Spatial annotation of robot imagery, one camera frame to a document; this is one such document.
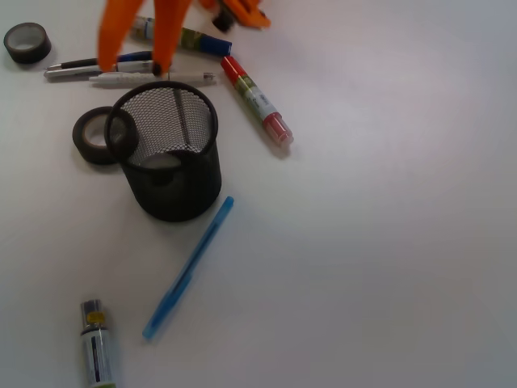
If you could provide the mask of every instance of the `pen holder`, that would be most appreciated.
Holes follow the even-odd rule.
[[[139,142],[128,155],[113,119],[125,111]],[[104,131],[140,206],[163,221],[186,221],[204,212],[221,190],[217,114],[208,98],[180,82],[152,82],[113,106]]]

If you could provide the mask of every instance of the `red marker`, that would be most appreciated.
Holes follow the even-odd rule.
[[[221,66],[223,66],[233,87],[262,121],[262,125],[269,136],[278,146],[289,147],[289,144],[294,140],[291,129],[284,123],[275,106],[269,102],[269,99],[255,85],[246,71],[230,55],[223,58]]]

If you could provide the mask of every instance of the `black tape roll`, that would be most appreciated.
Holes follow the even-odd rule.
[[[4,36],[3,44],[13,61],[23,64],[41,61],[52,47],[47,32],[36,23],[14,26]]]
[[[75,123],[74,130],[72,131],[72,140],[74,140],[79,153],[87,162],[101,165],[117,163],[105,145],[93,144],[86,136],[86,130],[91,121],[99,116],[106,116],[107,118],[110,112],[111,107],[92,109],[79,117],[79,120]],[[116,124],[116,131],[120,134],[117,135],[117,149],[129,157],[138,147],[137,127],[131,115],[123,110],[117,112],[115,121],[118,122]]]

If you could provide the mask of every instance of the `black pen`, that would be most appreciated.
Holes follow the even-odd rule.
[[[132,61],[150,61],[153,59],[150,51],[140,51],[138,53],[129,53],[120,55],[117,58],[117,62],[132,62]],[[73,69],[75,67],[86,67],[97,65],[97,58],[81,59],[80,61],[64,62],[59,65],[52,65],[47,70],[62,70],[62,69]]]

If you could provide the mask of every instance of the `blue pen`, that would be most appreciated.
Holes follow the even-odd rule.
[[[153,54],[150,51],[139,51],[138,53],[122,54],[116,58],[117,62],[133,62],[133,61],[150,61]],[[81,59],[79,61],[63,62],[59,65],[53,65],[47,68],[47,71],[73,69],[76,67],[87,67],[97,65],[97,58]]]
[[[169,314],[169,312],[174,308],[174,305],[179,300],[181,294],[183,293],[183,291],[185,291],[185,288],[187,287],[189,281],[192,278],[192,271],[194,271],[195,266],[199,263],[201,256],[207,250],[208,245],[213,240],[214,236],[219,230],[219,227],[225,220],[226,216],[228,215],[232,207],[233,198],[231,196],[228,196],[226,197],[225,202],[223,203],[223,205],[217,212],[216,216],[213,218],[212,222],[208,226],[207,230],[204,232],[203,237],[198,242],[197,246],[191,254],[191,257],[188,258],[178,277],[176,278],[172,286],[169,288],[169,290],[166,292],[166,294],[163,296],[162,300],[160,301],[160,304],[154,311],[153,316],[147,323],[147,326],[142,332],[142,335],[146,339],[151,340],[154,337],[156,331],[162,324],[167,314]]]

